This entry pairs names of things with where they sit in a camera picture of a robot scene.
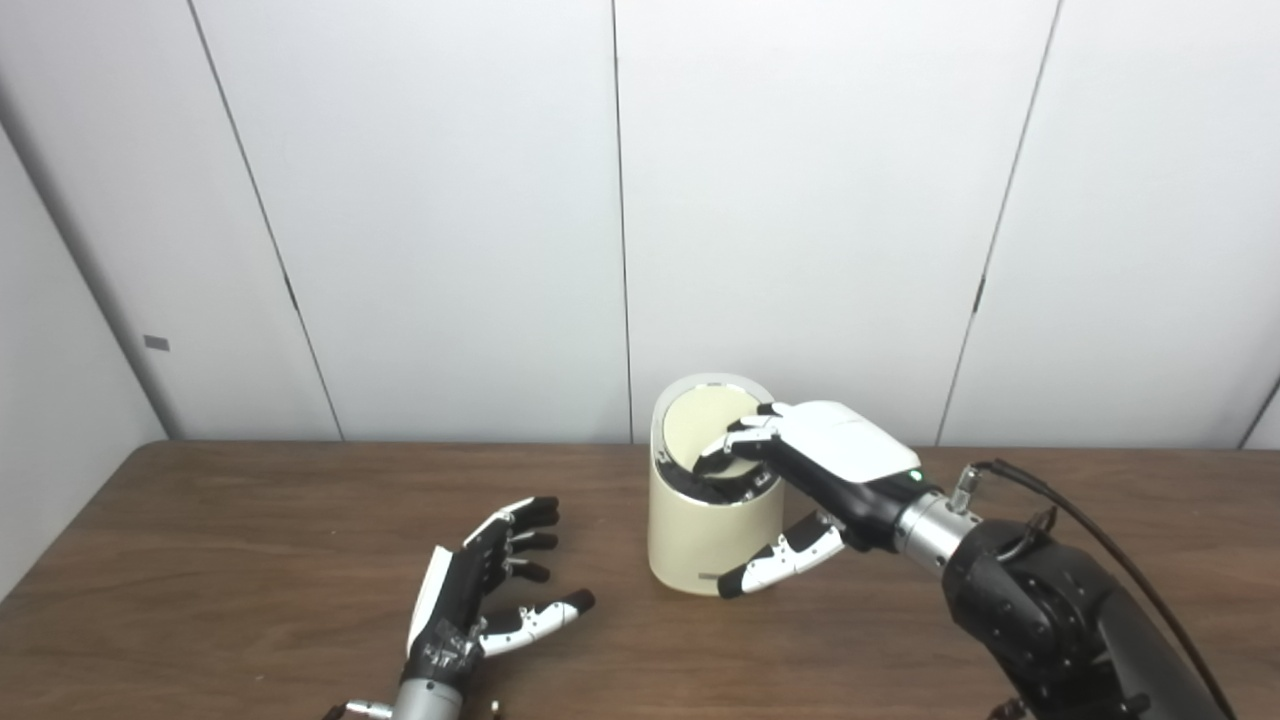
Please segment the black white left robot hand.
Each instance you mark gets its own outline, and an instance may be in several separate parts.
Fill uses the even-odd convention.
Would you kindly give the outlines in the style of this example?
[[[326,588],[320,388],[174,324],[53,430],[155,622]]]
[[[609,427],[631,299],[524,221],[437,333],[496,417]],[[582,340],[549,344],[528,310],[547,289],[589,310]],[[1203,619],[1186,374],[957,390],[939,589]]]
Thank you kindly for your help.
[[[415,600],[402,682],[434,682],[463,691],[488,657],[527,647],[589,612],[593,592],[484,612],[485,600],[511,579],[545,583],[548,568],[527,551],[553,550],[559,500],[532,496],[493,511],[454,548],[436,546]]]

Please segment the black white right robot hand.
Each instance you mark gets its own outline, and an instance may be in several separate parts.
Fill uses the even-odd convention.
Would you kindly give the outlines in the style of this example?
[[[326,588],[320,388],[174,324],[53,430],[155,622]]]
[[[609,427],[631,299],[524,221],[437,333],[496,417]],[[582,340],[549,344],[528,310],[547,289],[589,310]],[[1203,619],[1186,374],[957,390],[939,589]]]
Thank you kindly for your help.
[[[845,548],[895,552],[900,516],[932,489],[911,448],[835,401],[763,404],[713,439],[692,473],[719,471],[733,457],[762,462],[818,509],[722,575],[717,589],[724,600],[808,571]]]

